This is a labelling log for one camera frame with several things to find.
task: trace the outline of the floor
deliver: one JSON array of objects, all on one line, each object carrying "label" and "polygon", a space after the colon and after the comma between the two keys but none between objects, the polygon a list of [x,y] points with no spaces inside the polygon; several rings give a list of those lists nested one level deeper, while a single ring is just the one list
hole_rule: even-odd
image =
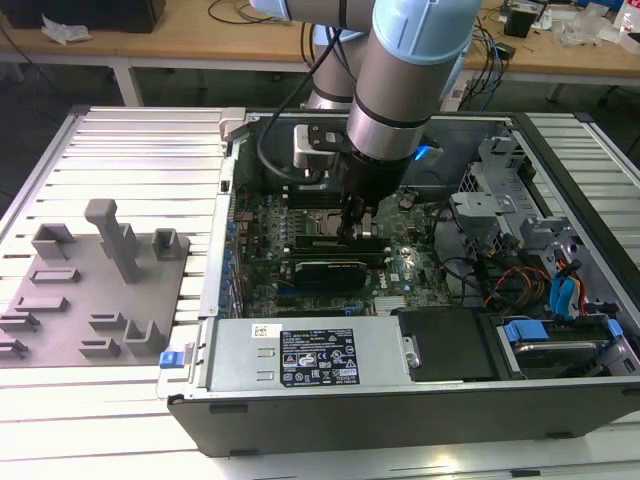
[{"label": "floor", "polygon": [[[14,85],[0,77],[0,214],[28,177],[49,144],[70,105],[121,105],[118,87],[101,67],[32,66],[25,81]],[[148,106],[277,107],[294,88],[301,74],[265,72],[204,72],[206,89],[198,88],[194,70],[137,70],[144,102]],[[488,110],[496,112],[587,112],[626,151],[640,134],[640,90],[616,91],[606,106],[598,106],[606,86],[570,86],[558,103],[546,101],[549,86],[505,82]],[[303,90],[292,106],[309,95]],[[483,99],[474,99],[477,110]],[[631,158],[640,164],[640,145]]]}]

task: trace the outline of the wooden workbench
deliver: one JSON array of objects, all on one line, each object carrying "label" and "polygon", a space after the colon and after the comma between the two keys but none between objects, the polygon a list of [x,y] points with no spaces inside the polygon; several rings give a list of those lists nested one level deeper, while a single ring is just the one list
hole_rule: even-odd
[{"label": "wooden workbench", "polygon": [[[492,8],[499,0],[485,0]],[[299,50],[300,24],[227,25],[207,14],[210,0],[167,0],[166,10],[151,34],[92,31],[88,42],[59,45],[39,30],[5,28],[37,63],[106,65],[115,70],[126,105],[141,105],[133,67],[172,67],[263,71],[305,71]],[[234,19],[230,3],[216,7],[216,15]],[[503,25],[484,20],[496,40],[517,48],[507,78],[561,83],[640,85],[640,56],[620,46],[563,47],[551,32],[533,31],[526,39],[505,37]],[[0,37],[0,61],[24,61]],[[484,50],[473,47],[467,76],[481,70]]]}]

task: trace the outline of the open computer chassis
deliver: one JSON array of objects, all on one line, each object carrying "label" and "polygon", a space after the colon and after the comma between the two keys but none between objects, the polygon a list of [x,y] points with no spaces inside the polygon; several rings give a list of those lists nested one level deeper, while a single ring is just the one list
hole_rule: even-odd
[{"label": "open computer chassis", "polygon": [[[161,376],[201,452],[569,438],[640,409],[640,271],[580,165],[606,159],[627,192],[637,172],[588,119],[433,117],[441,148],[345,251],[330,176],[260,168],[267,118],[223,125],[190,374]],[[346,114],[283,115],[269,155],[290,166],[295,125],[327,121]]]}]

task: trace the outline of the white sticker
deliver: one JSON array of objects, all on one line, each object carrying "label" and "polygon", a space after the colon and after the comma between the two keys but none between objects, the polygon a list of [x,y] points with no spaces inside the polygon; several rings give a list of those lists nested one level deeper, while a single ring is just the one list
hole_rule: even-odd
[{"label": "white sticker", "polygon": [[251,325],[251,338],[280,338],[281,323],[254,323]]}]

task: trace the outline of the power supply label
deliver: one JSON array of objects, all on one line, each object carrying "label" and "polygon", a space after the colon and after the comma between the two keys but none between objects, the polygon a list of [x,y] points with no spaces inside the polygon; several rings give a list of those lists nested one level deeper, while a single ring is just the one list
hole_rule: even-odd
[{"label": "power supply label", "polygon": [[353,330],[280,332],[280,383],[320,387],[360,383]]}]

